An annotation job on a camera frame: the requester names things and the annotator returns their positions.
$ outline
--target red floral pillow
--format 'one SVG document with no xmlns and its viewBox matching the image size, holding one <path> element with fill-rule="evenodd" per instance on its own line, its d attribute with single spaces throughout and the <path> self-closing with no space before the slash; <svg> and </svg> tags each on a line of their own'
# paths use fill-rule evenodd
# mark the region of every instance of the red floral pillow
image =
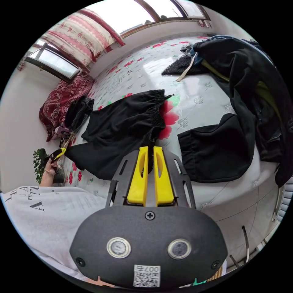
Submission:
<svg viewBox="0 0 293 293">
<path fill-rule="evenodd" d="M 81 77 L 78 75 L 70 84 L 60 81 L 49 94 L 39 111 L 39 118 L 48 133 L 47 141 L 53 137 L 56 127 L 62 125 L 70 104 L 81 96 L 87 96 L 93 82 L 91 76 Z"/>
</svg>

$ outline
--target person's hand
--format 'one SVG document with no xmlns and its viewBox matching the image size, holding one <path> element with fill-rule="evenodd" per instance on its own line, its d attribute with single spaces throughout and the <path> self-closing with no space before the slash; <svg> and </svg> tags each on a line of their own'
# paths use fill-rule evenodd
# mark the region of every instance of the person's hand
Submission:
<svg viewBox="0 0 293 293">
<path fill-rule="evenodd" d="M 57 161 L 52 163 L 52 159 L 49 158 L 49 160 L 48 160 L 48 162 L 47 162 L 47 164 L 45 166 L 45 170 L 46 170 L 45 172 L 46 173 L 49 172 L 52 176 L 54 176 L 56 174 L 54 169 L 53 169 L 54 167 L 58 168 Z"/>
</svg>

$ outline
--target white wall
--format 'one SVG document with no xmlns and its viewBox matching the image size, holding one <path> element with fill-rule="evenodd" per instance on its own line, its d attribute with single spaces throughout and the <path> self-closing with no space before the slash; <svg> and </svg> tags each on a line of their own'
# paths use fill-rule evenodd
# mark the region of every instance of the white wall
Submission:
<svg viewBox="0 0 293 293">
<path fill-rule="evenodd" d="M 58 141 L 46 142 L 39 120 L 40 107 L 60 80 L 26 64 L 15 70 L 0 101 L 0 186 L 8 192 L 21 185 L 37 185 L 33 152 L 41 147 L 55 151 Z"/>
<path fill-rule="evenodd" d="M 124 56 L 131 50 L 142 46 L 148 42 L 155 41 L 157 39 L 168 37 L 178 34 L 188 33 L 214 33 L 215 30 L 211 28 L 201 27 L 197 21 L 177 21 L 177 22 L 164 22 L 160 24 L 153 24 L 134 34 L 125 37 L 123 39 L 125 45 L 121 48 L 110 51 L 106 55 L 102 56 L 94 64 L 90 75 L 96 77 L 100 72 L 112 64 L 116 59 Z"/>
<path fill-rule="evenodd" d="M 242 29 L 235 22 L 231 21 L 229 18 L 207 7 L 204 7 L 204 9 L 209 15 L 213 28 L 217 34 L 231 35 L 246 40 L 253 39 L 249 33 L 247 33 L 244 29 Z"/>
</svg>

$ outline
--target pink patterned curtain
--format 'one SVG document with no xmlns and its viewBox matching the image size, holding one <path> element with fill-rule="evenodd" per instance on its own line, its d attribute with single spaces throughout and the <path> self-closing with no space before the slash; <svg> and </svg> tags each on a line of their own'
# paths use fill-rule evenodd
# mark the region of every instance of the pink patterned curtain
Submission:
<svg viewBox="0 0 293 293">
<path fill-rule="evenodd" d="M 95 12 L 81 9 L 66 17 L 41 39 L 58 48 L 69 61 L 90 73 L 97 58 L 125 45 L 121 37 Z"/>
</svg>

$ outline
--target potted plant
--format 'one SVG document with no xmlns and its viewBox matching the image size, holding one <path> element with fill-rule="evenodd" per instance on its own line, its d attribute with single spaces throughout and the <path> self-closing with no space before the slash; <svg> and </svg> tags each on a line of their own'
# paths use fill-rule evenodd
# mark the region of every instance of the potted plant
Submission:
<svg viewBox="0 0 293 293">
<path fill-rule="evenodd" d="M 45 165 L 43 164 L 44 159 L 47 157 L 45 149 L 38 149 L 33 153 L 34 157 L 34 173 L 36 174 L 37 183 L 41 183 L 43 173 L 45 171 Z"/>
<path fill-rule="evenodd" d="M 43 173 L 46 166 L 46 158 L 48 158 L 47 152 L 45 149 L 38 149 L 33 153 L 34 158 L 34 173 L 36 174 L 37 183 L 41 183 Z M 65 181 L 65 172 L 63 169 L 58 169 L 58 173 L 54 176 L 53 183 L 64 183 Z"/>
</svg>

